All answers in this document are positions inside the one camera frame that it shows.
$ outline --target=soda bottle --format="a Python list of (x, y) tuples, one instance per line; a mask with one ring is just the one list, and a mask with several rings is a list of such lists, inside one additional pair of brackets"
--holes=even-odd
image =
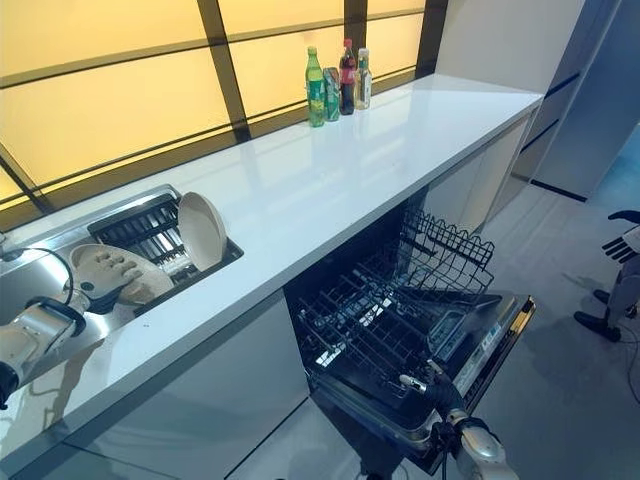
[(307, 83), (307, 103), (309, 104), (309, 123), (312, 127), (324, 125), (324, 78), (318, 62), (316, 47), (308, 47), (307, 70), (305, 80)]
[(358, 50), (358, 71), (356, 72), (356, 108), (369, 108), (371, 102), (371, 72), (369, 71), (369, 49)]
[(344, 39), (344, 55), (340, 58), (340, 113), (353, 113), (353, 94), (356, 76), (356, 59), (351, 51), (351, 39)]

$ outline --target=floor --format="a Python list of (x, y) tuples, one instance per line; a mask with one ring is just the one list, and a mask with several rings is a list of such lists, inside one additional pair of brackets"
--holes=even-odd
[[(627, 384), (634, 346), (572, 319), (576, 309), (603, 312), (590, 292), (608, 289), (617, 265), (600, 246), (629, 228), (607, 215), (640, 209), (639, 185), (640, 129), (588, 203), (527, 186), (483, 232), (497, 246), (493, 287), (531, 294), (538, 306), (475, 412), (523, 480), (640, 478), (640, 405)], [(640, 319), (622, 323), (640, 336)], [(633, 381), (640, 391), (640, 359)], [(359, 478), (357, 456), (311, 401), (277, 433), (231, 478)], [(448, 477), (460, 478), (453, 462)], [(430, 477), (405, 461), (394, 479), (407, 478)]]

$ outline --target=can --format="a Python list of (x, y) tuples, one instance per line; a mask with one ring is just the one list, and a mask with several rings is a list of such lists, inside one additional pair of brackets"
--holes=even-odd
[(340, 118), (340, 75), (335, 67), (324, 68), (324, 111), (329, 122)]

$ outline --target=stainless steel sink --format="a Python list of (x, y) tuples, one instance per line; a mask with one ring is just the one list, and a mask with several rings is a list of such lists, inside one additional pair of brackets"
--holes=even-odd
[[(132, 212), (132, 215), (134, 214), (133, 212), (135, 212), (136, 215), (140, 215), (140, 211), (141, 209), (144, 210), (145, 205), (153, 204), (159, 197), (168, 198), (167, 195), (171, 196), (171, 199), (175, 200), (177, 204), (180, 194), (171, 186), (164, 185), (124, 202), (102, 209), (89, 216), (80, 218), (54, 231), (47, 232), (45, 235), (33, 239), (29, 244), (16, 247), (44, 247), (68, 259), (71, 250), (78, 245), (86, 243), (109, 243), (95, 235), (95, 228), (93, 228), (95, 225), (103, 226), (109, 224), (112, 218), (117, 219), (117, 221), (126, 220), (128, 212)], [(136, 248), (131, 248), (131, 250), (139, 253), (139, 250)], [(87, 327), (84, 332), (78, 337), (69, 339), (58, 350), (42, 358), (32, 371), (27, 382), (39, 377), (58, 363), (72, 358), (80, 351), (94, 346), (101, 339), (109, 335), (109, 333), (127, 324), (137, 315), (153, 308), (180, 290), (214, 273), (242, 256), (242, 250), (232, 241), (229, 241), (227, 250), (223, 262), (205, 272), (198, 272), (190, 260), (188, 260), (186, 253), (182, 253), (185, 257), (182, 259), (182, 273), (172, 275), (171, 272), (167, 272), (172, 275), (175, 287), (162, 297), (154, 300), (151, 304), (137, 308), (116, 304), (114, 310), (107, 315), (86, 313)], [(162, 261), (156, 261), (156, 263), (160, 268), (164, 268), (169, 263), (175, 265), (175, 255), (170, 259), (165, 258), (162, 259)], [(6, 263), (0, 261), (0, 325), (11, 322), (15, 316), (24, 309), (25, 303), (31, 298), (39, 295), (55, 296), (60, 294), (66, 281), (67, 271), (64, 265), (54, 256), (46, 253), (27, 251), (13, 262)]]

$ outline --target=plate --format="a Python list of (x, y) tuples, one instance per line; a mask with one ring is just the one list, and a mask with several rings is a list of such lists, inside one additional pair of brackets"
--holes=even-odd
[(75, 269), (87, 256), (96, 256), (99, 253), (110, 255), (122, 255), (126, 261), (136, 264), (136, 269), (142, 272), (142, 276), (136, 278), (120, 292), (118, 301), (129, 305), (145, 305), (156, 297), (173, 288), (171, 277), (149, 260), (135, 253), (111, 245), (90, 243), (74, 248), (69, 255), (72, 267)]
[(209, 200), (195, 192), (185, 193), (178, 206), (178, 230), (184, 249), (198, 270), (220, 263), (227, 248), (227, 233)]

